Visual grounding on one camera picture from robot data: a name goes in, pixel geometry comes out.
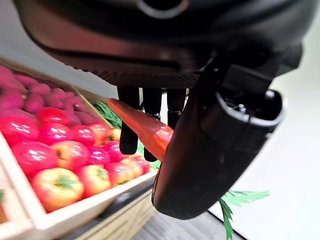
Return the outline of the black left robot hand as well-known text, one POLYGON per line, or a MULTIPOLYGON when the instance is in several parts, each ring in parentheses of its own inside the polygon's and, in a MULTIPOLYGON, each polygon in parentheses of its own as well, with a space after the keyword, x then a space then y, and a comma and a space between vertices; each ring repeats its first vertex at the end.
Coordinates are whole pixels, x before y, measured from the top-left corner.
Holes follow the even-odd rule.
POLYGON ((108 105, 160 160, 151 201, 192 219, 217 202, 282 122, 272 81, 296 69, 317 0, 16 0, 30 39, 116 86, 108 105))

